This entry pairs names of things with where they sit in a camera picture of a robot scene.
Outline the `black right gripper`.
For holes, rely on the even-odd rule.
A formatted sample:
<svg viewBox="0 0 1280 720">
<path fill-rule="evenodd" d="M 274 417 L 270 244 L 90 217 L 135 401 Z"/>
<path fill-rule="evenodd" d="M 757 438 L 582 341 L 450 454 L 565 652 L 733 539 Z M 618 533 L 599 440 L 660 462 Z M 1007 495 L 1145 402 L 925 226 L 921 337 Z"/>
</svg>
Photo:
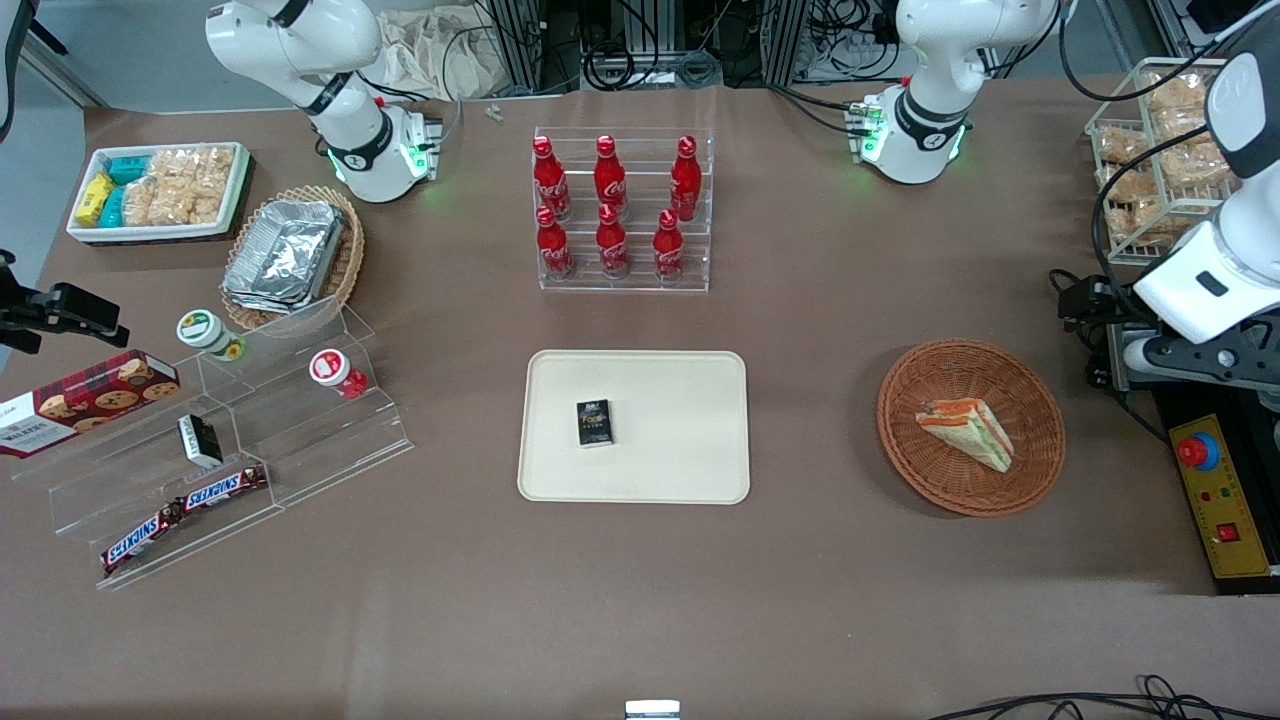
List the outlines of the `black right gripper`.
<svg viewBox="0 0 1280 720">
<path fill-rule="evenodd" d="M 51 334 L 82 334 L 116 348 L 127 348 L 131 332 L 120 323 L 120 307 L 70 283 L 42 292 L 23 286 L 13 274 L 17 256 L 1 251 L 1 323 L 36 323 Z"/>
</svg>

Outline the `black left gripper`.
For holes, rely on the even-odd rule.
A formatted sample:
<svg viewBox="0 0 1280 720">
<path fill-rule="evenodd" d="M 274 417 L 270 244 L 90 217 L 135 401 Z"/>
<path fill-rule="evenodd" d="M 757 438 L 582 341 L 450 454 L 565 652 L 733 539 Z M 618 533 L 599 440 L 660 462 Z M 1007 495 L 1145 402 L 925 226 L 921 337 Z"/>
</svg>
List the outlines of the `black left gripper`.
<svg viewBox="0 0 1280 720">
<path fill-rule="evenodd" d="M 1112 324 L 1114 343 L 1160 337 L 1161 320 L 1132 290 L 1115 290 L 1105 278 L 1069 279 L 1059 290 L 1062 331 L 1075 333 L 1092 325 Z"/>
</svg>

